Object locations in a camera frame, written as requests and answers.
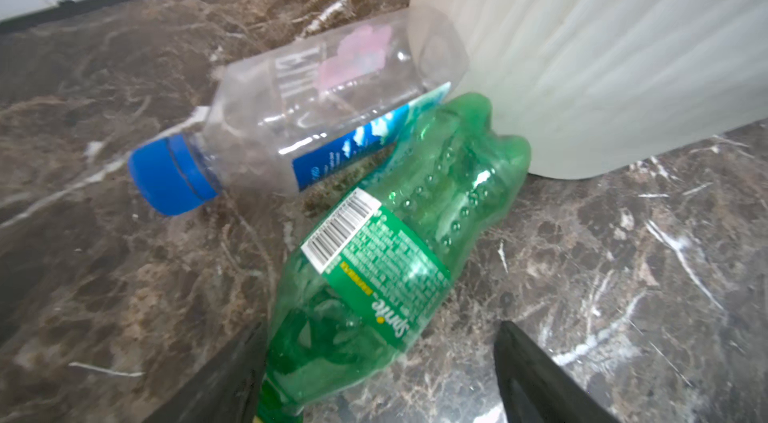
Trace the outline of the clear bottle blue cap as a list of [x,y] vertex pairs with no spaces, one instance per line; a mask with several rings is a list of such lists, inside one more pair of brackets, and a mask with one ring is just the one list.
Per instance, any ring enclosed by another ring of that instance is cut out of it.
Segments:
[[392,144],[467,67],[428,6],[337,27],[229,64],[203,126],[137,148],[129,172],[168,216],[230,189],[296,194]]

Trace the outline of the green bottle yellow cap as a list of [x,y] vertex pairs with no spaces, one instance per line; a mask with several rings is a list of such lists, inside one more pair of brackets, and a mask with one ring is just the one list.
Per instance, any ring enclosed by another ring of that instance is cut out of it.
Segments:
[[419,338],[528,173],[528,141],[494,133],[491,116],[478,93],[420,115],[287,258],[257,421],[301,421]]

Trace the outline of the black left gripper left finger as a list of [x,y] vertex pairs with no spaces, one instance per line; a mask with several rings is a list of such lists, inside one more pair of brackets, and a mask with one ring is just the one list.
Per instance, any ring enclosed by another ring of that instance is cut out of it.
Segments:
[[251,422],[267,352],[267,323],[240,331],[172,398],[144,419],[164,422]]

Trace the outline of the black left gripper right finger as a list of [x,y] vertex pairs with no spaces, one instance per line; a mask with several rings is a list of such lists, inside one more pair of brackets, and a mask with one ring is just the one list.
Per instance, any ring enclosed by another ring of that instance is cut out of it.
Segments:
[[493,347],[499,394],[509,422],[614,422],[520,327],[499,325]]

